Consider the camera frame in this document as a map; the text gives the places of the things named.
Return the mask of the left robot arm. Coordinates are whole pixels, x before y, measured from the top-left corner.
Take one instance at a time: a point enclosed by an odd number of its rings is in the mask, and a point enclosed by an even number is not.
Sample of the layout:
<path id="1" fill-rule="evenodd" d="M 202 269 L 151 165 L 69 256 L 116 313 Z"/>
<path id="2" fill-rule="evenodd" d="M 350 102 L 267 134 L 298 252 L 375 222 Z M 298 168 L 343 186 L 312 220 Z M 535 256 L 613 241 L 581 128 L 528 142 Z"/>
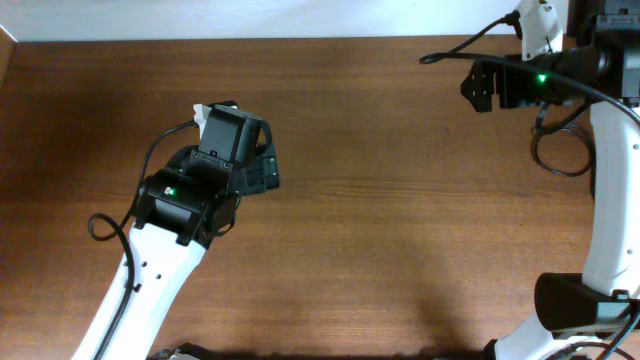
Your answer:
<path id="1" fill-rule="evenodd" d="M 246 196 L 280 185 L 269 123 L 234 101 L 196 104 L 191 120 L 160 134 L 195 128 L 198 143 L 178 150 L 156 173 L 139 175 L 124 218 L 90 216 L 112 228 L 123 256 L 74 353 L 77 359 L 144 359 L 176 296 L 214 239 L 236 223 Z"/>

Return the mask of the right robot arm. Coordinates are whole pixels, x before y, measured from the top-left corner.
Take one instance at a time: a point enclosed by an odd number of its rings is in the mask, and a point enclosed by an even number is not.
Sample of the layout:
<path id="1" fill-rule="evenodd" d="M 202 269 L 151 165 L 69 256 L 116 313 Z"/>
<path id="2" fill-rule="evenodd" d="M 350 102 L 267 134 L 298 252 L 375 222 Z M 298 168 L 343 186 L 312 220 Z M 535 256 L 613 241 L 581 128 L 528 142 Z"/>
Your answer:
<path id="1" fill-rule="evenodd" d="M 491 110 L 493 96 L 505 109 L 578 101 L 590 130 L 569 116 L 537 122 L 534 133 L 583 137 L 594 222 L 583 270 L 541 275 L 534 313 L 482 355 L 573 359 L 596 348 L 608 358 L 639 329 L 639 5 L 573 1 L 560 14 L 553 1 L 522 1 L 503 21 L 516 30 L 521 52 L 473 55 L 462 94 L 479 112 Z"/>

